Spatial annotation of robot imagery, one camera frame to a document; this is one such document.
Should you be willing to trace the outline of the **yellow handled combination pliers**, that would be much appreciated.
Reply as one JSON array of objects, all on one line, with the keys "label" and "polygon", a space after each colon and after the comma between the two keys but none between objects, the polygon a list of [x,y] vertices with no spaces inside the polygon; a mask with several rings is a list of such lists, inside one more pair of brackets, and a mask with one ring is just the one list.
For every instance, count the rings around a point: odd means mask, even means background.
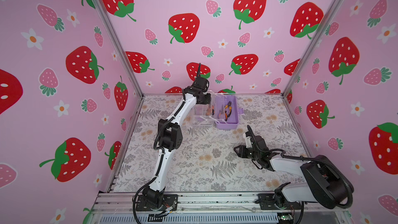
[{"label": "yellow handled combination pliers", "polygon": [[226,111],[225,121],[228,121],[228,119],[232,115],[232,102],[231,101],[228,101],[228,103],[225,105],[225,111]]}]

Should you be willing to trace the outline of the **purple plastic tool box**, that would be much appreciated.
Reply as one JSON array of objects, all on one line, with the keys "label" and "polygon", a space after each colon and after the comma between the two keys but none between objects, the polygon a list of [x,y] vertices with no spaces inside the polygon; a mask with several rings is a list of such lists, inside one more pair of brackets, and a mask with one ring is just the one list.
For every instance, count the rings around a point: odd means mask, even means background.
[{"label": "purple plastic tool box", "polygon": [[214,113],[216,128],[236,130],[239,125],[239,116],[244,112],[238,107],[235,95],[216,94]]}]

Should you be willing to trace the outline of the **orange handled needle-nose pliers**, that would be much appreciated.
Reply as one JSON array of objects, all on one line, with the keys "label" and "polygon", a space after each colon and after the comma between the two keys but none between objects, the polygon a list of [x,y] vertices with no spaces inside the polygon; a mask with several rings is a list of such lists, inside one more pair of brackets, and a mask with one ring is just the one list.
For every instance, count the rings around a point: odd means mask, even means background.
[{"label": "orange handled needle-nose pliers", "polygon": [[225,107],[222,107],[219,111],[218,119],[225,120],[225,117],[226,117]]}]

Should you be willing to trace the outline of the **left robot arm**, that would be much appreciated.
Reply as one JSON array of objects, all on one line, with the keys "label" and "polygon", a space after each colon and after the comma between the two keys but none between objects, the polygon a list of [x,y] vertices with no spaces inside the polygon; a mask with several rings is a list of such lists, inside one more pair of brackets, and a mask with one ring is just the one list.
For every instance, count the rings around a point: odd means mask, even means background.
[{"label": "left robot arm", "polygon": [[191,109],[196,105],[206,105],[211,102],[211,94],[207,93],[209,81],[198,76],[192,85],[182,91],[182,99],[175,110],[158,122],[158,133],[153,149],[159,152],[153,178],[142,186],[138,193],[152,208],[160,208],[163,204],[167,174],[175,151],[180,147],[183,135],[181,126]]}]

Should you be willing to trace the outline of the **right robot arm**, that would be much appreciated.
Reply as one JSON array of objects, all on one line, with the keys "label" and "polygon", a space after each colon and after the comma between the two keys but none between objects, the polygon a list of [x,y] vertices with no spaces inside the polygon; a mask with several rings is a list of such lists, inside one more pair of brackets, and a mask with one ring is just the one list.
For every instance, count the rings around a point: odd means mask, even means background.
[{"label": "right robot arm", "polygon": [[304,179],[302,183],[284,183],[274,190],[269,203],[279,209],[294,202],[319,203],[327,209],[347,209],[353,204],[354,187],[326,157],[290,156],[283,149],[269,149],[265,140],[249,130],[244,145],[234,147],[238,157],[249,159],[259,170],[286,172]]}]

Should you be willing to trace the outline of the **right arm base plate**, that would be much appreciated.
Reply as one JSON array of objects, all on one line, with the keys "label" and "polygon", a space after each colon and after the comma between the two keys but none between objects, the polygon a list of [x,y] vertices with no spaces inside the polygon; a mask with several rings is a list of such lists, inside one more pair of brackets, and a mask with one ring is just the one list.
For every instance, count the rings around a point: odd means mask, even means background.
[{"label": "right arm base plate", "polygon": [[300,210],[298,202],[288,202],[278,194],[258,194],[255,204],[259,204],[261,210]]}]

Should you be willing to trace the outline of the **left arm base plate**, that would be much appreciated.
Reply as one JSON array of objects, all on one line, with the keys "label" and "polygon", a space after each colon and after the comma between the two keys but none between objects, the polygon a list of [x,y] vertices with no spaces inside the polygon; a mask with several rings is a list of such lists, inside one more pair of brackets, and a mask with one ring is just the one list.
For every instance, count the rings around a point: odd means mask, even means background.
[{"label": "left arm base plate", "polygon": [[135,202],[135,210],[138,212],[175,211],[178,205],[178,195],[166,194],[162,198],[152,201],[143,195],[139,195]]}]

